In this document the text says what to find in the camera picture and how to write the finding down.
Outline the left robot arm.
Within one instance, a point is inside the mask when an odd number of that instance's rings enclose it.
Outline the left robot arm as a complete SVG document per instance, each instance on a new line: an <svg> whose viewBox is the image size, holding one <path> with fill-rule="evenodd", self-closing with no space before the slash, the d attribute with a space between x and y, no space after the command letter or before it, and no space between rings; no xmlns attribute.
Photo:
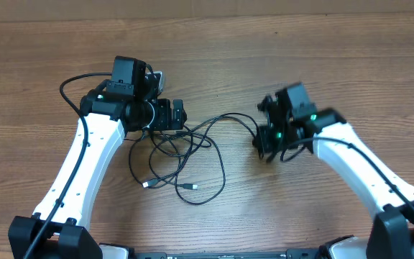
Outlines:
<svg viewBox="0 0 414 259"><path fill-rule="evenodd" d="M183 102L161 99L164 76L142 60L117 56L113 70L73 110L74 141L31 217L16 216L8 231L15 258L134 258L123 245L98 244L89 232L98 190L129 132L181 130Z"/></svg>

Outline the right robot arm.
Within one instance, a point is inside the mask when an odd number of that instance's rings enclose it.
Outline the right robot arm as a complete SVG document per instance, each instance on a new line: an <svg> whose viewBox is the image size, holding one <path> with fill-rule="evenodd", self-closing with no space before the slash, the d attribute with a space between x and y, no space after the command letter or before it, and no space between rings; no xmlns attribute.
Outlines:
<svg viewBox="0 0 414 259"><path fill-rule="evenodd" d="M329 241L305 258L414 259L414 186L383 163L335 109L318 109L301 82L258 103L267 123L257 127L252 144L268 162L285 153L308 150L329 165L367 208L372 230Z"/></svg>

